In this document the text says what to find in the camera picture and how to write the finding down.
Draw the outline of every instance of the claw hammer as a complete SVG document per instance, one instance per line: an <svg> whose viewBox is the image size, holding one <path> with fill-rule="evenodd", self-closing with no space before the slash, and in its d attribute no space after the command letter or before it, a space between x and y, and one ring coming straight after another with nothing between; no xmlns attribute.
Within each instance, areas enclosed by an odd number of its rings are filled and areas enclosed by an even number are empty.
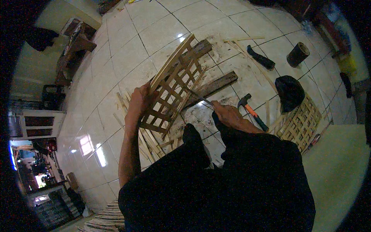
<svg viewBox="0 0 371 232"><path fill-rule="evenodd" d="M245 109L254 117L255 121L259 124L259 126L262 128L263 131L267 132L268 127L263 123L263 121L259 118L259 115L251 108L247 101L251 98L251 94L247 94L245 97L243 97L237 105L237 109L240 107L240 105L243 105Z"/></svg>

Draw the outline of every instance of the yellow object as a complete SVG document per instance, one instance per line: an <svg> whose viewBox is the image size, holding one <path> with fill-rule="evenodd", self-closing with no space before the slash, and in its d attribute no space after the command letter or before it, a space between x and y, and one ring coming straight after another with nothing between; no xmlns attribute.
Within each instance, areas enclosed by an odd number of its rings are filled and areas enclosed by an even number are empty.
<svg viewBox="0 0 371 232"><path fill-rule="evenodd" d="M345 59L342 59L338 62L341 72L352 74L357 71L357 66L352 55L349 54Z"/></svg>

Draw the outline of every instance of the wooden lattice panel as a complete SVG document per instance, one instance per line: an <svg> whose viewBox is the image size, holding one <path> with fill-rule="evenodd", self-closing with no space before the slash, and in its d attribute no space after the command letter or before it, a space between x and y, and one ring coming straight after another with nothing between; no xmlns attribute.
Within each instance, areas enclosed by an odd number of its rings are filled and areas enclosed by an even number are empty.
<svg viewBox="0 0 371 232"><path fill-rule="evenodd" d="M322 115L308 94L300 106L287 115L283 126L277 130L276 136L282 140L294 142L300 152L310 144Z"/></svg>
<svg viewBox="0 0 371 232"><path fill-rule="evenodd" d="M194 51L191 42L194 39L193 34L188 36L151 81L151 93L155 90L160 93L146 111L140 127L162 133L162 139L190 97L185 87L194 90L205 71L202 70L198 59L192 59Z"/></svg>

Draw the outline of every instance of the hand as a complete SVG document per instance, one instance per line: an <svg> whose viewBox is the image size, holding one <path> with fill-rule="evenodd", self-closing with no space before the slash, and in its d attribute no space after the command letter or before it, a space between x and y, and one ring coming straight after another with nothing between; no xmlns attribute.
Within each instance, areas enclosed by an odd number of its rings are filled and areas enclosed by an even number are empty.
<svg viewBox="0 0 371 232"><path fill-rule="evenodd" d="M244 119L236 107L231 105L221 105L217 101L212 101L212 104L220 122L227 127L239 130Z"/></svg>
<svg viewBox="0 0 371 232"><path fill-rule="evenodd" d="M128 113L125 117L125 124L137 124L142 119L144 112L155 101L158 96L158 91L150 94L150 84L148 81L140 88L135 88L131 94L131 101L129 104Z"/></svg>

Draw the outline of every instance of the hammer handle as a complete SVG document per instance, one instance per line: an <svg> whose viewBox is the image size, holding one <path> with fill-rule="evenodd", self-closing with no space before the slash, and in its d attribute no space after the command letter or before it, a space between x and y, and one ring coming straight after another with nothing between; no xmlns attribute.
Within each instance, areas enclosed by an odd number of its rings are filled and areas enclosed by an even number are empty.
<svg viewBox="0 0 371 232"><path fill-rule="evenodd" d="M268 127L263 123L263 121L259 118L259 116L254 116L255 121L259 124L259 126L262 128L263 131L267 132Z"/></svg>
<svg viewBox="0 0 371 232"><path fill-rule="evenodd" d="M254 117L255 121L259 124L262 130L267 132L269 128L263 123L258 114L253 110L253 108L251 108L248 104L246 104L244 107Z"/></svg>

